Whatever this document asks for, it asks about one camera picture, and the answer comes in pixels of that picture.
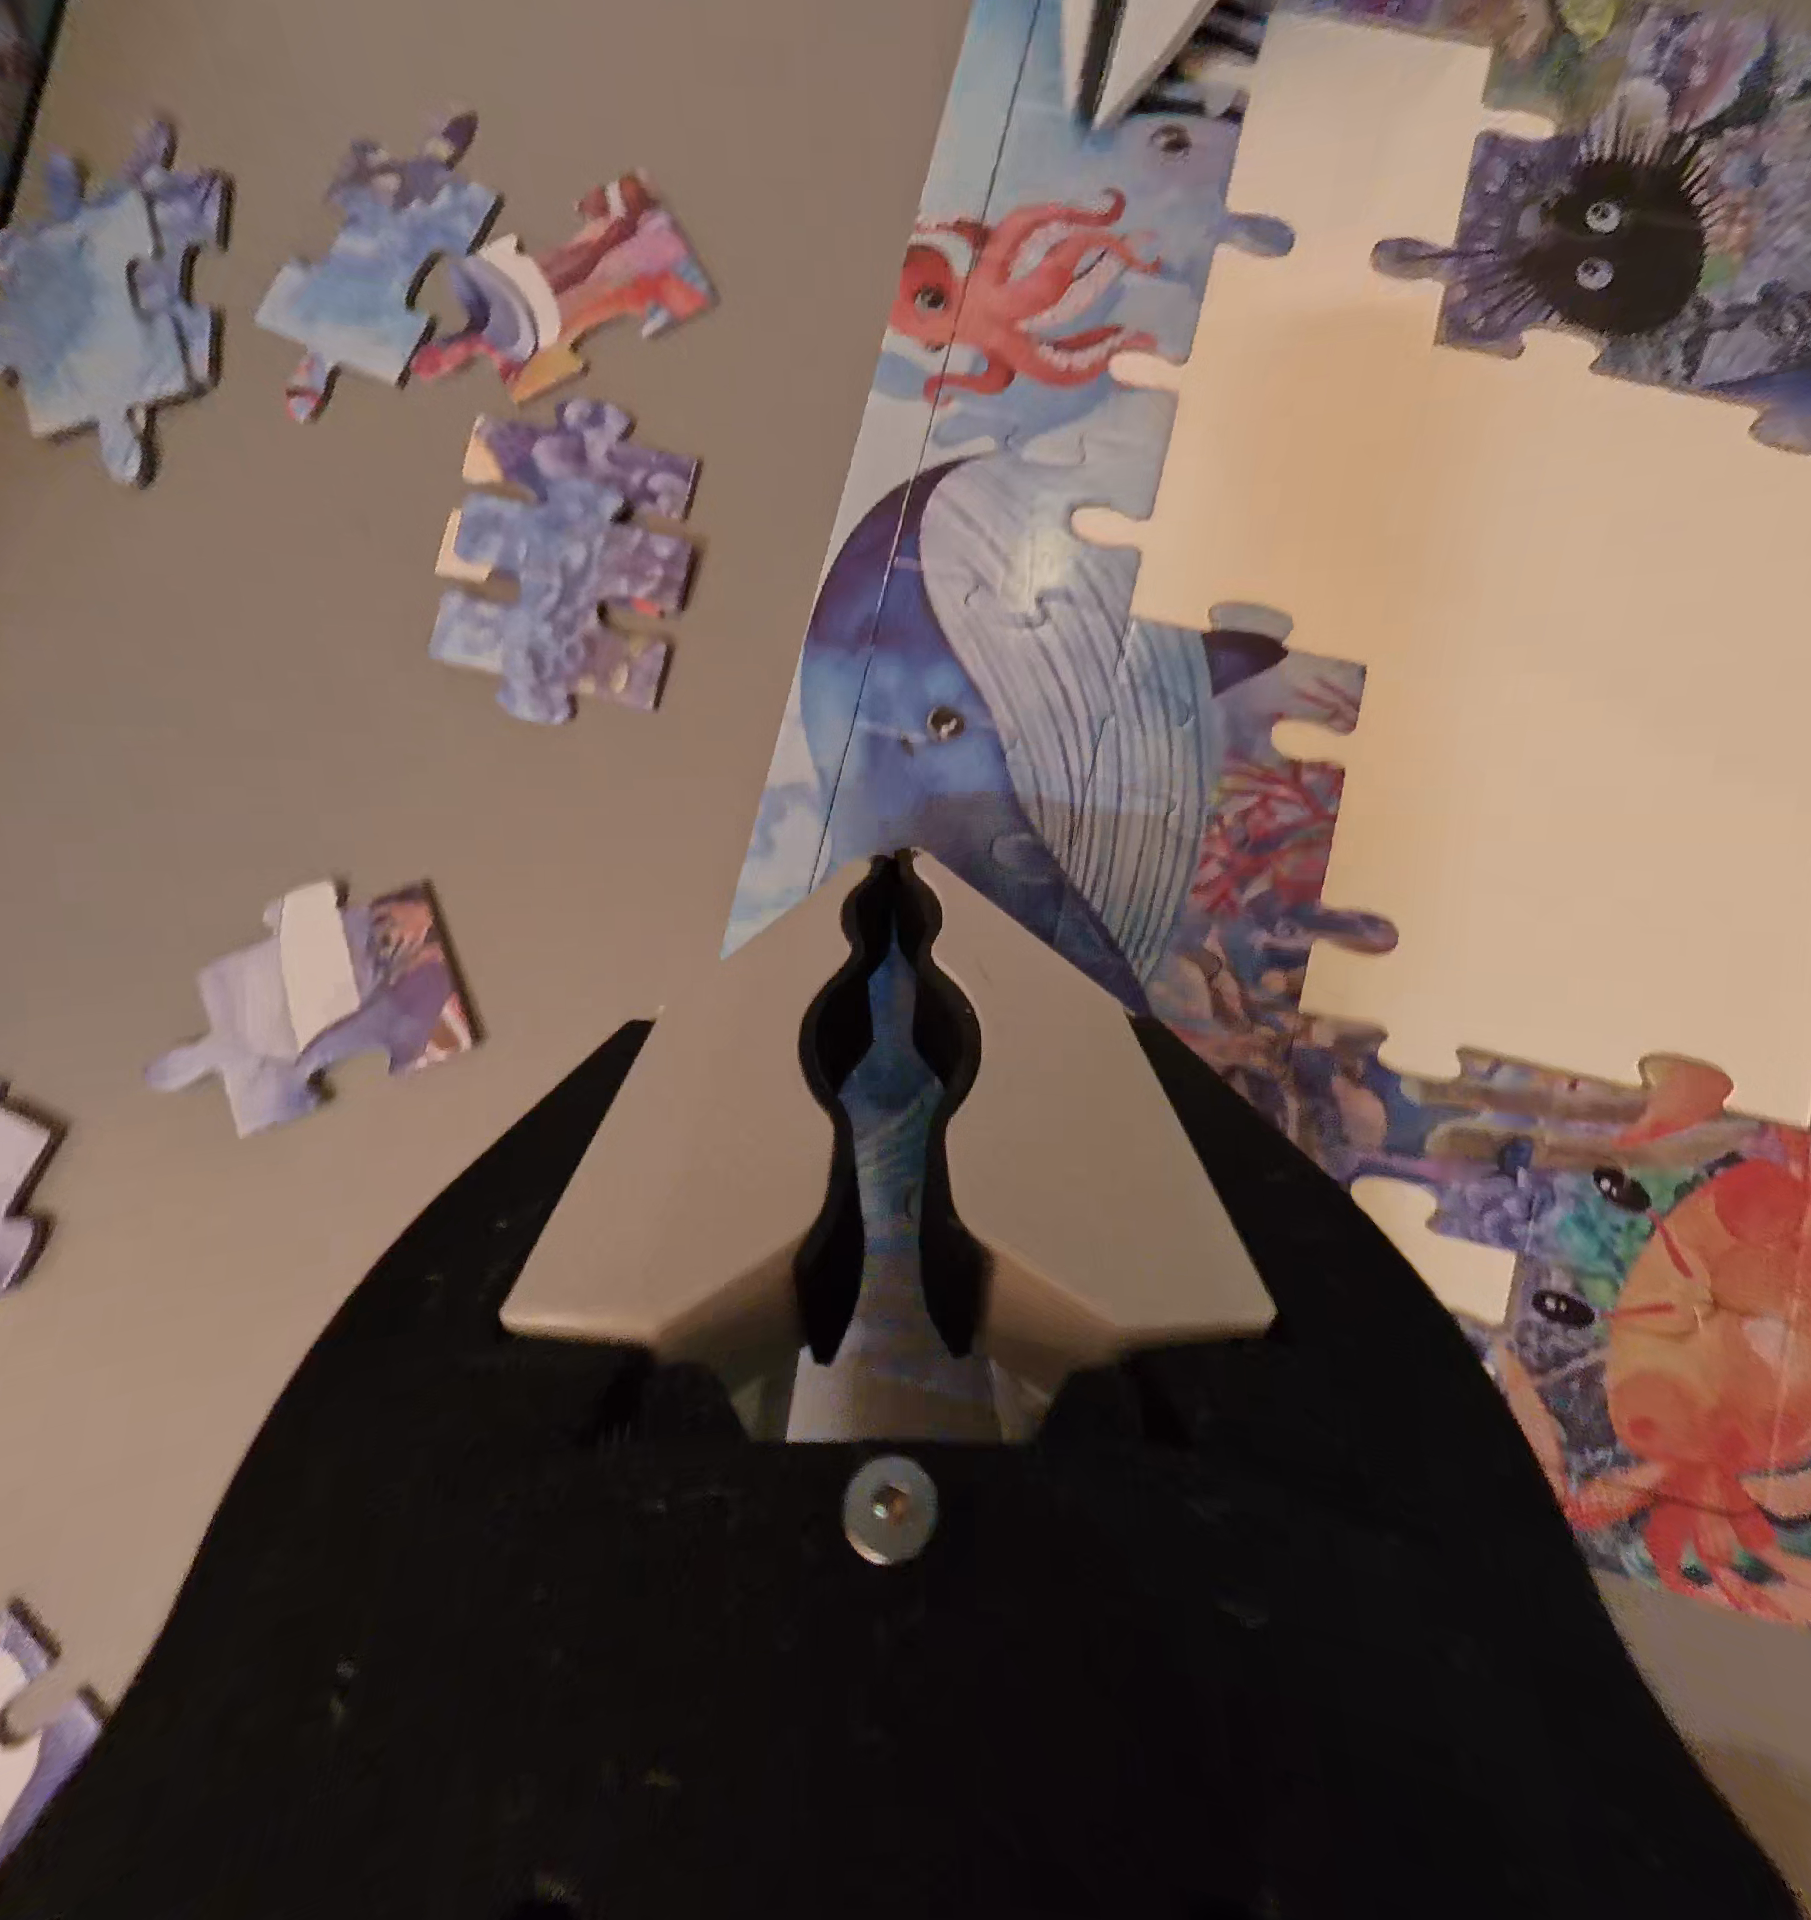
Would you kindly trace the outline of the ocean jigsaw puzzle board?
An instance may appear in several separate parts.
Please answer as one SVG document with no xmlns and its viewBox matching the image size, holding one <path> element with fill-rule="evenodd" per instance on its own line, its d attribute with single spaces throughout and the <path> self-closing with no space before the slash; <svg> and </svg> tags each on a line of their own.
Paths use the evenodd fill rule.
<svg viewBox="0 0 1811 1920">
<path fill-rule="evenodd" d="M 965 284 L 1062 5 L 975 5 L 724 950 L 926 851 L 1353 1187 L 1604 1572 L 1811 1630 L 1806 5 L 1270 5 L 1189 345 L 936 445 L 899 294 Z M 1437 343 L 1486 131 L 1699 131 L 1685 311 Z M 1325 930 L 1187 904 L 1203 632 L 1364 670 Z"/>
</svg>

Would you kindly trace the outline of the striped fish puzzle piece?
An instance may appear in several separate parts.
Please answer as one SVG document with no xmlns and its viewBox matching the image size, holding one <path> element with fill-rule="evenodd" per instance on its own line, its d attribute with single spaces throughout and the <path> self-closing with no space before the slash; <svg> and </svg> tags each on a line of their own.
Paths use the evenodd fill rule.
<svg viewBox="0 0 1811 1920">
<path fill-rule="evenodd" d="M 1156 51 L 1153 72 L 1133 88 L 1124 117 L 1240 120 L 1269 21 L 1270 5 L 1219 3 L 1205 12 L 1181 5 L 1177 24 L 1187 33 Z"/>
</svg>

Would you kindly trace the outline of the pile of loose puzzle pieces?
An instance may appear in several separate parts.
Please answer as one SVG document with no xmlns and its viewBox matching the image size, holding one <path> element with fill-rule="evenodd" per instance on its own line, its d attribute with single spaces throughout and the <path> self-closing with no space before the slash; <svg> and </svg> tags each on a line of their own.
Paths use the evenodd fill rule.
<svg viewBox="0 0 1811 1920">
<path fill-rule="evenodd" d="M 460 325 L 451 264 L 498 238 L 498 197 L 464 173 L 478 125 L 457 112 L 409 152 L 349 147 L 327 185 L 329 249 L 282 266 L 255 310 L 299 351 L 294 421 L 319 419 L 346 376 L 419 383 L 418 349 Z M 230 210 L 231 182 L 177 166 L 166 124 L 113 178 L 49 159 L 39 216 L 0 228 L 0 381 L 35 438 L 93 436 L 114 480 L 153 478 L 156 413 L 217 383 L 222 324 L 194 266 Z M 503 385 L 506 412 L 475 419 L 434 565 L 432 660 L 493 676 L 498 706 L 536 727 L 585 701 L 653 710 L 672 641 L 622 617 L 678 615 L 697 568 L 681 525 L 698 461 L 642 445 L 611 404 L 560 397 L 574 383 L 527 404 Z"/>
</svg>

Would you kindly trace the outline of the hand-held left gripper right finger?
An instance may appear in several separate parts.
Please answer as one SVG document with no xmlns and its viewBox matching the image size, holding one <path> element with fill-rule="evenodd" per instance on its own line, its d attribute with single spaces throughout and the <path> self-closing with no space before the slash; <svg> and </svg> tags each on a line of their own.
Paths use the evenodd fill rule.
<svg viewBox="0 0 1811 1920">
<path fill-rule="evenodd" d="M 1108 1364 L 1274 1305 L 1143 1040 L 1158 1030 L 930 854 L 901 857 L 914 1047 L 940 1096 L 920 1284 L 958 1357 Z"/>
</svg>

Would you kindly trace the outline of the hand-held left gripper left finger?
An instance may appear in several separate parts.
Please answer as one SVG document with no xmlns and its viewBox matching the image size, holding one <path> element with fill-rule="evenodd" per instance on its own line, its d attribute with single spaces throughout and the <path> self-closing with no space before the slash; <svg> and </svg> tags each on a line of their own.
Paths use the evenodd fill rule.
<svg viewBox="0 0 1811 1920">
<path fill-rule="evenodd" d="M 871 1045 L 898 856 L 850 867 L 665 998 L 504 1305 L 661 1361 L 839 1354 L 865 1224 L 845 1084 Z"/>
</svg>

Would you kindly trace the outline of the white patch blue puzzle piece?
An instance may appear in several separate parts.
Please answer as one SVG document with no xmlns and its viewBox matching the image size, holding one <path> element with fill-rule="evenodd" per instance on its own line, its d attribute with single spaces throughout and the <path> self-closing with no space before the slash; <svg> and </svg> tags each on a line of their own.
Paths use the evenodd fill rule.
<svg viewBox="0 0 1811 1920">
<path fill-rule="evenodd" d="M 318 878 L 272 900 L 263 927 L 199 973 L 204 1030 L 144 1069 L 151 1092 L 215 1081 L 248 1139 L 313 1115 L 352 1060 L 403 1078 L 480 1042 L 430 884 L 349 900 Z"/>
</svg>

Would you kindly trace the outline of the pink orange clownfish puzzle piece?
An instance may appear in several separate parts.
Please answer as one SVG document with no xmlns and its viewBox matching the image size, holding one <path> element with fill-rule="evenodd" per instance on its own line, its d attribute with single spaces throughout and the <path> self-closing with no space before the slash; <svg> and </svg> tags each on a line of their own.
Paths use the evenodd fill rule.
<svg viewBox="0 0 1811 1920">
<path fill-rule="evenodd" d="M 506 233 L 452 261 L 460 325 L 418 349 L 411 376 L 435 383 L 489 364 L 506 397 L 527 404 L 578 381 L 581 343 L 606 324 L 636 324 L 651 340 L 718 308 L 715 282 L 647 176 L 594 189 L 578 217 L 547 251 Z"/>
</svg>

